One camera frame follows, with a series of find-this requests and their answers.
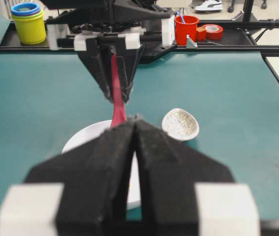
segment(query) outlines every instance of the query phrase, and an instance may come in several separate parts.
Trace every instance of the small ceramic dish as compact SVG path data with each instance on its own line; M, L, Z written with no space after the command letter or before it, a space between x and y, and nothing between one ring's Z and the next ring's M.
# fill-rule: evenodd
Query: small ceramic dish
M187 111L174 108L164 116L162 129L178 141L187 141L198 135L199 124Z

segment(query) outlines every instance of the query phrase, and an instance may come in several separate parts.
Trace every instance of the black foam pad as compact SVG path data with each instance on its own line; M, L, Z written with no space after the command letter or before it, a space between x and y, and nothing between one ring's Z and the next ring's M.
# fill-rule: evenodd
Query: black foam pad
M41 163L26 183L62 182L58 224L78 224L98 232L105 222L125 220L134 145L134 122Z
M234 182L231 172L144 121L135 129L143 221L188 234L198 221L194 183Z

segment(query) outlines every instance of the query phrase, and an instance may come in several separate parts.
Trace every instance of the tape roll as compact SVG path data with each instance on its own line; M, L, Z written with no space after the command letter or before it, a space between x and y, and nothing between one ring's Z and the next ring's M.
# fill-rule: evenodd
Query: tape roll
M223 28L218 25L208 24L202 26L206 30L206 39L221 39Z

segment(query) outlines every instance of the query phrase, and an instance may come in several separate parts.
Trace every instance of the shoe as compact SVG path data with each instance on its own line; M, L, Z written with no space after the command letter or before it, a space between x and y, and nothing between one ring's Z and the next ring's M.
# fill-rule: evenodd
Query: shoe
M200 6L196 6L195 11L221 11L222 1L221 0L206 0Z

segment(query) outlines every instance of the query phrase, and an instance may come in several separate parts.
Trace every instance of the white bowl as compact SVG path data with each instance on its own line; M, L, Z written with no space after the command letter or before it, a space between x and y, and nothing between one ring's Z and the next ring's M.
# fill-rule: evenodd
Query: white bowl
M187 141L198 135L199 124L187 111L174 108L164 116L162 129L176 140Z
M81 144L89 142L92 139L100 136L105 129L109 129L112 120L101 121L92 125L89 125L82 130L78 131L72 136L62 149L62 153L74 149ZM138 175L138 164L136 153L133 155L133 161L131 165L131 173L129 180L129 190L127 197L127 209L132 209L140 206L140 186L139 186L139 175Z

